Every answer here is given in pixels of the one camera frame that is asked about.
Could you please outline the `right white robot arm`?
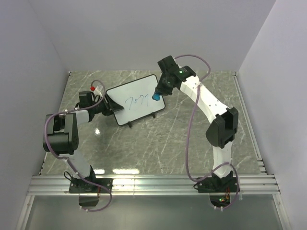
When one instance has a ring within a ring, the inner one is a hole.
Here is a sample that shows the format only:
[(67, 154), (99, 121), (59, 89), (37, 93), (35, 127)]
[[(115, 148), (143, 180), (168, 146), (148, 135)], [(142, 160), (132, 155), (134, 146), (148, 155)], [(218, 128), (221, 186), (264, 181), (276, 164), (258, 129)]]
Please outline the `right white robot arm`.
[(237, 133), (238, 110), (220, 102), (188, 66), (162, 68), (153, 99), (171, 95), (174, 88), (188, 96), (194, 102), (193, 111), (199, 108), (210, 123), (206, 138), (213, 148), (213, 169), (208, 175), (216, 176), (212, 179), (212, 187), (221, 192), (229, 185), (226, 177), (235, 171), (231, 163), (231, 149)]

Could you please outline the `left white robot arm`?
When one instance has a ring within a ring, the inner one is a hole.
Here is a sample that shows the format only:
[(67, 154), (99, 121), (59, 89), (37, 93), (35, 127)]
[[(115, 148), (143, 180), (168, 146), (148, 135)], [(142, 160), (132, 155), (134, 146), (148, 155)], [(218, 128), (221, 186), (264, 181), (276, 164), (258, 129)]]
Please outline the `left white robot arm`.
[(89, 123), (96, 114), (113, 115), (124, 107), (109, 96), (95, 95), (90, 91), (79, 93), (79, 102), (72, 111), (46, 115), (43, 148), (57, 159), (65, 161), (74, 176), (70, 181), (87, 193), (97, 187), (97, 179), (92, 166), (78, 150), (78, 125)]

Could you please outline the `blue whiteboard eraser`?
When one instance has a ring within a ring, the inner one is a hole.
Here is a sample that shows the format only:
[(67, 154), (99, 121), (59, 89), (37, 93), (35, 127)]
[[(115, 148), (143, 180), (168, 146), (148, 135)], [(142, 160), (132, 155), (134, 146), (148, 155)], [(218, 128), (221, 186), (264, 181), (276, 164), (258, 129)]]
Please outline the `blue whiteboard eraser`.
[(152, 95), (152, 99), (155, 100), (155, 101), (159, 101), (161, 99), (161, 95), (158, 94), (158, 93), (154, 93)]

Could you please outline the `small white whiteboard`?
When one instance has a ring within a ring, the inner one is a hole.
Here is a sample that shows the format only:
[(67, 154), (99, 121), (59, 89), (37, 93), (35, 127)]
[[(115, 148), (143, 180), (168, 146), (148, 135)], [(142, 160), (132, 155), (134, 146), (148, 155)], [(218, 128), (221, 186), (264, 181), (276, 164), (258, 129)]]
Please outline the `small white whiteboard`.
[(123, 107), (119, 111), (114, 111), (114, 117), (119, 126), (165, 109), (163, 97), (158, 101), (153, 99), (157, 84), (157, 76), (152, 74), (106, 91), (110, 99)]

